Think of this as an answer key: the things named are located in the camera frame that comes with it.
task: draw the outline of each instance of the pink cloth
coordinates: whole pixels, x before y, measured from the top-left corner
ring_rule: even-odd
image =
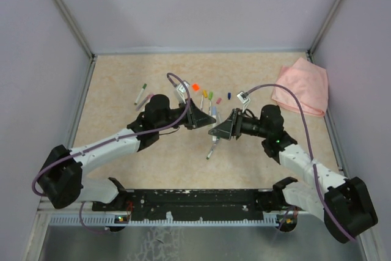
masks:
[[[304,113],[322,117],[329,100],[329,81],[324,68],[304,58],[299,58],[292,67],[282,67],[276,84],[290,89],[299,99]],[[282,108],[299,112],[293,97],[281,88],[275,87],[271,97]]]

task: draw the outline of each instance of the red object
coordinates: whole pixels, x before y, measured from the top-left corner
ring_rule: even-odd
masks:
[[[200,89],[200,86],[198,86],[198,84],[193,84],[192,88],[193,88],[194,91],[197,92]]]

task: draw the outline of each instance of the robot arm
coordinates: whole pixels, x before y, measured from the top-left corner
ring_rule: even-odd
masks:
[[[265,138],[262,141],[265,153],[306,183],[294,178],[282,180],[283,185],[279,182],[277,186],[273,186],[273,190],[279,193],[276,199],[280,199],[283,204],[300,207],[324,221],[329,232],[338,241],[346,243],[348,239],[324,211],[315,189],[314,164],[318,171],[321,195],[332,215],[350,236],[356,237],[378,223],[365,183],[358,177],[348,179],[319,161],[311,160],[297,141],[284,130],[278,106],[264,106],[259,119],[246,116],[245,110],[233,109],[228,119],[212,128],[209,134],[227,140],[233,136],[239,139],[242,134]]]
[[[165,127],[178,120],[185,111],[185,103],[180,103],[177,109],[170,109],[169,105],[170,101],[165,95],[155,95],[145,105],[145,111],[118,133],[70,150],[63,145],[53,148],[41,170],[61,158],[69,159],[45,172],[37,182],[54,208],[61,209],[73,202],[94,201],[108,204],[120,201],[118,198],[123,187],[116,179],[96,180],[87,178],[87,174],[120,156],[136,153],[155,143],[159,139],[158,132],[131,135]],[[183,125],[193,130],[215,122],[214,118],[199,110],[191,100],[186,115],[173,127]]]

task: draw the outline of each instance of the white wall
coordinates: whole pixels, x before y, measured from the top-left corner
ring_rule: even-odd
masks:
[[[315,53],[349,171],[362,178],[391,257],[391,0],[346,0]]]
[[[95,53],[307,50],[334,0],[64,0]]]
[[[52,0],[1,0],[0,259],[20,260],[39,197],[31,181],[64,143],[89,60]]]

